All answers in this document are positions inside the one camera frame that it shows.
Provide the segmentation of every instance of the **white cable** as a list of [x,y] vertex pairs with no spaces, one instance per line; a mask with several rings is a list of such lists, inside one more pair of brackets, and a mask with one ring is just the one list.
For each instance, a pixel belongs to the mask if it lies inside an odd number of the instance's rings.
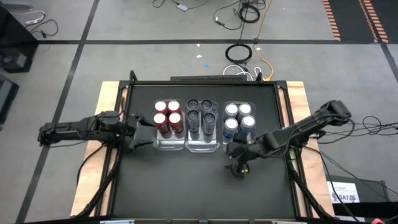
[[224,68],[223,75],[225,75],[225,71],[226,71],[227,69],[231,68],[231,67],[236,67],[236,68],[238,68],[238,69],[241,70],[241,72],[239,72],[238,74],[235,74],[235,75],[242,75],[242,74],[244,74],[244,75],[246,75],[246,76],[249,75],[250,80],[249,80],[249,78],[248,78],[248,81],[254,81],[254,79],[257,78],[257,76],[258,76],[257,69],[261,72],[261,68],[260,68],[260,67],[254,68],[254,73],[256,74],[256,77],[253,77],[253,75],[252,75],[250,72],[246,72],[246,71],[243,70],[243,68],[240,67],[239,65],[228,65],[227,67]]
[[257,76],[259,76],[259,73],[260,73],[260,72],[257,72],[257,69],[261,72],[261,68],[260,67],[254,68],[254,73],[256,74],[256,78],[257,78]]
[[25,22],[26,25],[31,25],[31,24],[36,24],[36,23],[38,23],[39,21],[41,21],[42,19],[44,19],[45,12],[44,12],[44,11],[32,11],[32,12],[25,12],[25,13],[15,13],[15,12],[12,12],[11,14],[13,14],[13,15],[22,15],[22,16],[23,16],[23,15],[28,15],[28,14],[32,14],[32,13],[38,13],[38,12],[42,13],[43,16],[41,16],[40,18],[31,20],[31,21],[26,21],[26,22]]
[[42,14],[45,14],[44,11],[32,11],[32,12],[25,12],[25,13],[12,12],[11,14],[13,14],[13,15],[28,15],[28,14],[37,13],[37,12],[41,12]]

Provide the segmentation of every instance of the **white sign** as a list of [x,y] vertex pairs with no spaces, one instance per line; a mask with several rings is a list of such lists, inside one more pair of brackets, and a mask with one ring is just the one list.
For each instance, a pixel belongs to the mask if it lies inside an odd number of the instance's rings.
[[340,203],[338,197],[343,201],[343,203],[359,203],[358,192],[356,191],[355,184],[333,182],[333,186],[338,195],[334,193],[330,181],[328,181],[329,194],[332,203]]

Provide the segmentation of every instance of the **can top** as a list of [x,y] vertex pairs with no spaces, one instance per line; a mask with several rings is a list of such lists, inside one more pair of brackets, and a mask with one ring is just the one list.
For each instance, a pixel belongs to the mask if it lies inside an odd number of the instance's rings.
[[201,103],[201,107],[204,110],[210,110],[211,109],[211,101],[210,100],[203,100]]
[[241,114],[250,114],[251,113],[251,107],[247,103],[243,103],[239,106],[239,112]]
[[169,121],[171,122],[171,123],[178,123],[178,122],[180,122],[181,121],[181,115],[179,114],[179,113],[172,113],[172,114],[170,114],[170,116],[169,116]]
[[165,122],[165,120],[166,120],[166,116],[162,113],[157,113],[154,116],[154,121],[157,124],[161,124],[161,123]]
[[190,110],[196,110],[199,107],[199,102],[197,100],[190,100],[188,101],[188,108]]
[[238,106],[234,103],[230,103],[226,105],[225,111],[229,114],[237,114],[238,113]]
[[208,113],[203,117],[203,121],[206,124],[213,124],[216,121],[216,116],[214,116],[214,114],[212,113]]
[[180,108],[180,103],[177,100],[169,102],[169,110],[176,111]]
[[238,128],[238,121],[235,118],[228,118],[225,121],[225,127],[228,129],[237,129]]
[[199,118],[199,114],[197,111],[189,111],[188,113],[188,119],[190,121],[196,121]]
[[157,111],[163,111],[166,109],[166,102],[164,101],[158,101],[155,103],[155,109]]
[[249,116],[245,116],[242,119],[242,123],[244,125],[246,125],[247,127],[253,127],[255,125],[255,123],[256,123],[256,120],[254,120],[253,116],[249,115]]

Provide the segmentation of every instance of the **black cable bundle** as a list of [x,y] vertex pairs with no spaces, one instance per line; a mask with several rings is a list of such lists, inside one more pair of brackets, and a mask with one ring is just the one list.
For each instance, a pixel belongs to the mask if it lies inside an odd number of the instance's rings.
[[[246,13],[245,13],[245,15],[243,17],[242,12],[243,12],[244,9],[245,9]],[[247,20],[246,19],[246,14],[249,12],[248,9],[253,9],[254,13],[257,14],[257,17],[255,19],[252,19],[252,20]],[[238,12],[238,16],[243,22],[255,23],[255,22],[257,22],[260,19],[260,10],[257,7],[254,7],[254,6],[250,5],[250,4],[243,4],[241,9]]]
[[[377,121],[377,124],[374,123],[367,123],[366,121],[369,119],[375,119]],[[353,132],[357,133],[358,131],[367,131],[366,133],[361,133],[361,134],[350,134],[350,137],[360,137],[360,136],[365,136],[365,135],[378,135],[378,136],[392,136],[392,135],[396,135],[398,134],[398,131],[394,131],[394,130],[398,130],[398,122],[395,123],[389,123],[389,124],[382,124],[380,119],[369,115],[366,116],[362,119],[362,123],[355,123],[357,125],[362,125],[363,128],[358,128],[358,129],[354,129]],[[394,131],[393,133],[389,132],[389,133],[381,133],[381,131],[385,131],[385,130],[390,130],[390,131]],[[346,135],[345,133],[347,133],[349,131],[340,131],[340,132],[326,132],[326,136],[331,136],[331,135]]]
[[[246,10],[246,13],[244,14],[244,18],[242,19],[243,25],[242,25],[241,35],[239,36],[239,40],[237,41],[236,44],[233,44],[233,45],[229,46],[229,47],[226,49],[226,51],[225,51],[225,57],[226,57],[230,62],[234,63],[235,65],[239,65],[239,66],[240,66],[241,64],[247,64],[247,63],[250,61],[251,57],[252,57],[252,50],[251,50],[251,48],[250,48],[248,45],[246,45],[246,44],[240,44],[240,41],[241,41],[242,35],[243,35],[244,24],[246,23],[245,21],[246,21],[246,16],[247,16],[247,15],[248,15],[248,10]],[[246,49],[249,51],[249,55],[248,55],[246,58],[241,59],[241,60],[232,59],[232,58],[229,56],[229,51],[230,51],[232,48],[234,48],[234,47],[244,47],[244,48],[246,48]]]

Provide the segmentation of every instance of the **floor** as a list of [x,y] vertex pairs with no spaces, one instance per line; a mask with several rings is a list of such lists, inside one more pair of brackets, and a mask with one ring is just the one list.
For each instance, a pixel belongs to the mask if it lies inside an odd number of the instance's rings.
[[[166,0],[161,8],[149,0],[100,0],[93,12],[88,35],[83,30],[97,0],[35,0],[36,10],[59,24],[51,40],[198,40],[237,39],[240,30],[229,31],[212,21],[215,9],[233,1],[209,1],[184,13]],[[194,0],[181,0],[186,5]],[[17,16],[23,22],[29,16]],[[227,9],[218,14],[227,26],[239,19]],[[53,30],[53,25],[43,27]],[[246,24],[243,38],[257,35],[259,22]],[[260,39],[333,40],[322,0],[278,0],[272,3]],[[54,117],[67,77],[73,78],[60,121],[91,116],[96,107],[101,82],[126,80],[133,69],[140,80],[168,80],[179,75],[221,74],[229,62],[224,52],[229,44],[70,44],[40,45],[29,73],[7,74],[20,85],[3,130],[0,132],[0,222],[14,223],[42,150],[38,128]],[[380,45],[354,44],[261,44],[263,56],[274,66],[273,80],[303,81],[310,109],[324,102],[343,100],[356,122],[374,115],[383,123],[396,122],[398,83]],[[398,58],[398,45],[387,46]],[[244,50],[231,53],[245,57]],[[74,71],[73,62],[77,63]],[[269,69],[255,55],[248,69]],[[398,189],[396,136],[347,138],[320,149],[343,167],[363,179],[385,180]],[[26,221],[67,218],[75,195],[75,179],[83,160],[85,145],[52,149],[45,162]],[[328,166],[334,175],[346,175]],[[389,195],[398,200],[398,196]]]

